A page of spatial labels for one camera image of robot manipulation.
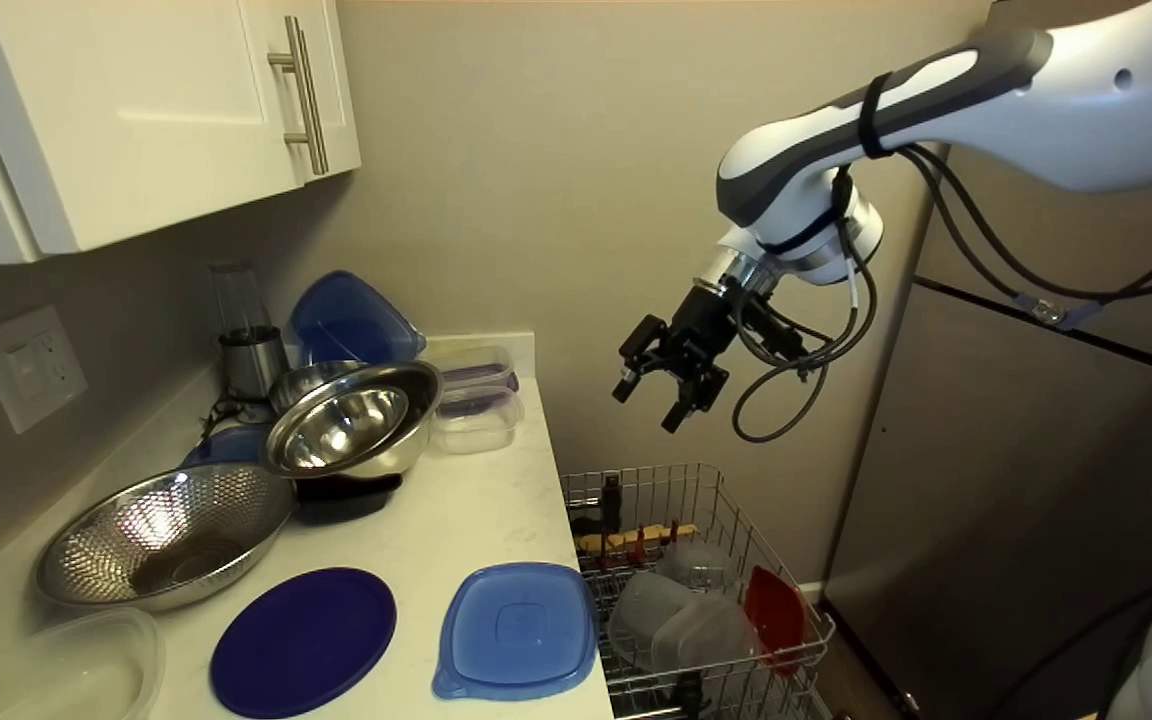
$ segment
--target cabinet handle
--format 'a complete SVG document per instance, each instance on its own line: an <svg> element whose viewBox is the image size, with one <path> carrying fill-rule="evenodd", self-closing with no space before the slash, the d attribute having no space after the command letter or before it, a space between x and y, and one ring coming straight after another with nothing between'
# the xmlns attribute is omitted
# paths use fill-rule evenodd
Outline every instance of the cabinet handle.
<svg viewBox="0 0 1152 720"><path fill-rule="evenodd" d="M319 120L319 94L312 87L306 27L295 17L283 17L283 27L290 27L290 51L269 51L269 64L278 71L295 76L295 101L299 101L299 120L306 120L306 126L290 132L283 143L290 148L306 143L312 175L329 175L329 139L326 139L326 120Z"/></svg>

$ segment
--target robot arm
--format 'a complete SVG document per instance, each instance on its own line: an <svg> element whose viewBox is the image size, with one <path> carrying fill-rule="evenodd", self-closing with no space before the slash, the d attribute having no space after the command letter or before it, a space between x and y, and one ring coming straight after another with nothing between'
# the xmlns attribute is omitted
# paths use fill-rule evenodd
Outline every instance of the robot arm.
<svg viewBox="0 0 1152 720"><path fill-rule="evenodd" d="M783 275L836 284L877 252L880 215L841 169L917 139L980 148L1070 190L1152 184L1152 0L1054 31L993 27L740 137L716 175L716 204L734 220L716 266L673 325L647 317L620 342L612 395L627 401L644 372L673 372L673 430L719 395L727 372L716 356L736 331L767 356L802 356L802 331L767 294Z"/></svg>

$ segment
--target dish rack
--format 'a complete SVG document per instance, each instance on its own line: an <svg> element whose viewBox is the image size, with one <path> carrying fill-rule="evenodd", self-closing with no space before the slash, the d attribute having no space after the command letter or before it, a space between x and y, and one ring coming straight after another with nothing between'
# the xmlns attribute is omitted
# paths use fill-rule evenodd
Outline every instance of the dish rack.
<svg viewBox="0 0 1152 720"><path fill-rule="evenodd" d="M601 467L565 476L567 521L575 534L582 576L601 616L601 656L616 716L655 720L830 720L816 695L816 672L836 622L811 604L804 608L804 640L764 651L752 637L743 656L644 672L608 649L608 616L624 585L653 568L678 539L716 543L736 564L734 597L743 600L752 568L792 576L743 525L726 495L716 467Z"/></svg>

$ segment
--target stainless steel bowl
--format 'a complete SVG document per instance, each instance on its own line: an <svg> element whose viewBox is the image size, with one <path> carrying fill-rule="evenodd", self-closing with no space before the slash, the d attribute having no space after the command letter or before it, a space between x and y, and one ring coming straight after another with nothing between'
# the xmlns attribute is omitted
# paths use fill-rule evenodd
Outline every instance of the stainless steel bowl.
<svg viewBox="0 0 1152 720"><path fill-rule="evenodd" d="M261 465L160 470L65 525L40 557L40 586L77 608L186 608L248 576L294 509L294 481Z"/></svg>
<svg viewBox="0 0 1152 720"><path fill-rule="evenodd" d="M434 363L332 363L294 372L278 391L269 467L316 481L399 476L424 447L424 415L441 391Z"/></svg>

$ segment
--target kitchen counter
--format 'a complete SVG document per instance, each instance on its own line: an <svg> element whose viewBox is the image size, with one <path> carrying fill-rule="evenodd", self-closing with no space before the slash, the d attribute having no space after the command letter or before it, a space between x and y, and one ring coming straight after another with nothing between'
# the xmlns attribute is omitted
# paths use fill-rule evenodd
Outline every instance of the kitchen counter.
<svg viewBox="0 0 1152 720"><path fill-rule="evenodd" d="M395 637L381 663L343 695L312 716L448 716L448 720L598 720L612 716L601 663L573 693L526 703L435 701L441 622L466 576L490 564L543 560L575 568L559 470L551 465L543 403L538 388L531 336L506 336L519 372L526 419L518 440L482 457L421 457L399 493L378 517L343 525L290 525L278 548L236 586L154 616L160 628L160 686L154 720L229 716L209 686L209 659L220 632L261 592L312 568L364 568L395 597ZM50 534L90 499L115 484L173 467L196 440L196 419L211 401L209 372L146 415L90 481L40 513L7 548L0 548L0 651L40 628L28 604L28 571Z"/></svg>

